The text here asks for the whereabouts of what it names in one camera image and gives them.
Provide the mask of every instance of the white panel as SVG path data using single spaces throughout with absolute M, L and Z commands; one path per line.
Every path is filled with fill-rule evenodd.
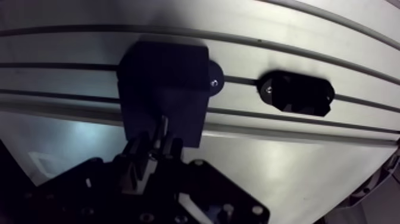
M 210 98 L 209 107 L 228 108 L 232 110 L 252 111 L 266 114 L 276 114 L 290 117 L 342 122 L 356 125 L 381 127 L 397 130 L 400 127 L 400 114 L 379 110 L 342 101 L 333 101 L 331 110 L 325 117 L 307 116 L 294 113 L 284 113 L 263 103 L 253 86 L 225 84 L 223 90 Z
M 340 25 L 260 1 L 16 0 L 5 1 L 3 7 L 9 29 L 122 23 L 212 30 L 299 46 L 400 77 L 397 50 Z
M 400 42 L 400 10 L 386 0 L 298 0 L 363 24 Z
M 14 50 L 14 58 L 18 62 L 65 62 L 65 63 L 99 63 L 99 64 L 118 64 L 122 56 L 131 44 L 137 41 L 139 35 L 126 33 L 61 33 L 51 35 L 29 35 L 11 38 Z M 310 60 L 294 55 L 284 54 L 276 51 L 270 51 L 261 48 L 255 48 L 233 43 L 225 43 L 219 41 L 195 40 L 189 38 L 163 38 L 156 36 L 146 36 L 146 40 L 156 41 L 174 41 L 182 43 L 202 42 L 210 50 L 210 58 L 221 65 L 224 73 L 231 76 L 247 77 L 251 79 L 259 78 L 264 72 L 274 69 L 284 69 L 294 72 L 300 72 L 307 75 L 322 77 L 329 80 L 337 94 L 347 95 L 366 99 L 369 101 L 379 102 L 400 108 L 400 88 L 394 84 L 367 76 L 363 73 L 343 69 L 327 63 L 321 63 L 316 60 Z M 63 70 L 19 70 L 19 73 L 28 74 L 43 73 L 43 77 L 30 77 L 30 82 L 37 79 L 34 83 L 42 82 L 41 88 L 45 88 L 46 81 L 52 83 L 49 77 L 56 73 L 59 79 L 65 80 L 68 76 L 70 80 L 65 81 L 62 85 L 59 82 L 59 91 L 64 92 L 66 88 L 76 80 L 75 88 L 68 92 L 75 91 L 77 93 L 85 92 L 88 95 L 98 95 L 99 91 L 82 90 L 78 84 L 80 75 L 87 77 L 89 82 L 89 74 L 95 75 L 95 71 L 63 71 Z M 5 77 L 5 71 L 0 70 L 0 79 L 8 79 Z M 105 72 L 98 72 L 101 80 L 104 80 Z M 106 89 L 114 89 L 114 82 L 108 85 L 105 82 L 96 80 L 94 77 L 90 80 L 93 85 L 96 83 L 98 87 L 104 91 Z M 54 89 L 54 86 L 48 86 L 48 89 Z
M 207 113 L 206 121 L 221 125 L 234 125 L 240 127 L 254 127 L 260 129 L 285 130 L 292 132 L 316 133 L 322 135 L 339 135 L 359 138 L 397 140 L 400 135 L 370 132 L 366 130 L 347 129 L 342 127 L 330 127 L 312 125 L 308 123 L 286 122 L 271 119 L 258 119 L 253 117 L 231 116 L 224 114 Z
M 0 69 L 0 89 L 118 98 L 113 71 Z

